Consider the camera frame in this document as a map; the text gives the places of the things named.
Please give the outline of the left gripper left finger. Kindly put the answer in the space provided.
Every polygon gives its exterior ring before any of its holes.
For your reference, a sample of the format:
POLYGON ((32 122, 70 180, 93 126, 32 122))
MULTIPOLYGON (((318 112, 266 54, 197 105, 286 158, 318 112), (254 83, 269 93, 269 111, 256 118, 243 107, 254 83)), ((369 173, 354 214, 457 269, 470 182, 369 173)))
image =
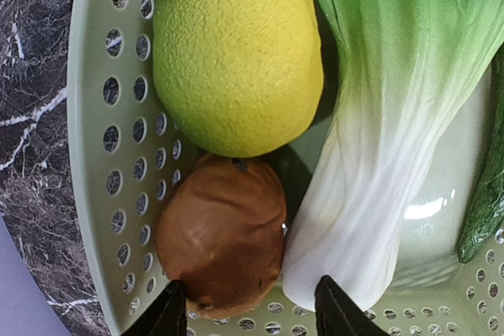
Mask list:
POLYGON ((187 335, 186 297, 183 283, 172 280, 149 308, 124 334, 187 335))

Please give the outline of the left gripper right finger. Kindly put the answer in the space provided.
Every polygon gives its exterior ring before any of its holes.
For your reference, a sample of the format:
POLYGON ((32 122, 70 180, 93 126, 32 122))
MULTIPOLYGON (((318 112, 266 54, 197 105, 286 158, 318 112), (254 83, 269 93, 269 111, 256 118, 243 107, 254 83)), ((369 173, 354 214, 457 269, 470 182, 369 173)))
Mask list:
POLYGON ((329 275, 315 289, 315 313, 318 335, 380 335, 380 328, 329 275))

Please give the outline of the brown potato toy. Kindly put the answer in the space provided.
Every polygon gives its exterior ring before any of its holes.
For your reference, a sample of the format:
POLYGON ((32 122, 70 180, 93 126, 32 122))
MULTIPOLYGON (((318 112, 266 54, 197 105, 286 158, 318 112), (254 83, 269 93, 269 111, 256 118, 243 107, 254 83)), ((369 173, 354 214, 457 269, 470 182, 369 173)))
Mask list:
POLYGON ((207 154, 161 212, 158 259, 168 279, 183 283, 192 312, 241 315, 280 276, 286 219, 284 190, 268 164, 207 154))

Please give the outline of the green plastic basket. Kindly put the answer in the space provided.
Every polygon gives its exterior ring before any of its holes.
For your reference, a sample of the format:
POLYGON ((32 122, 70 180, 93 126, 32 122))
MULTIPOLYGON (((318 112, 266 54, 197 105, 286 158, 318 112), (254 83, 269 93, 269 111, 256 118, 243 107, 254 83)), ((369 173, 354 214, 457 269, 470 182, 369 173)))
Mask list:
MULTIPOLYGON (((163 202, 199 157, 152 80, 154 0, 74 0, 67 103, 76 211, 110 335, 167 285, 154 247, 163 202)), ((500 335, 503 233, 460 264, 456 242, 489 147, 495 89, 486 72, 439 142, 408 208, 395 277, 368 317, 390 335, 500 335)))

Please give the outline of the green bok choy toy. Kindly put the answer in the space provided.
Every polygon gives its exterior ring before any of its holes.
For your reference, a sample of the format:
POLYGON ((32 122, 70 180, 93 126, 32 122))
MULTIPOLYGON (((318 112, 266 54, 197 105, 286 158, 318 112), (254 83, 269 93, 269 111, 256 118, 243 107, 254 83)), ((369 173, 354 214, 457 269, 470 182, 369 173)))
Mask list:
POLYGON ((362 310, 391 284, 400 228, 439 140, 503 42, 503 0, 318 0, 339 92, 287 232, 283 293, 315 308, 332 278, 362 310))

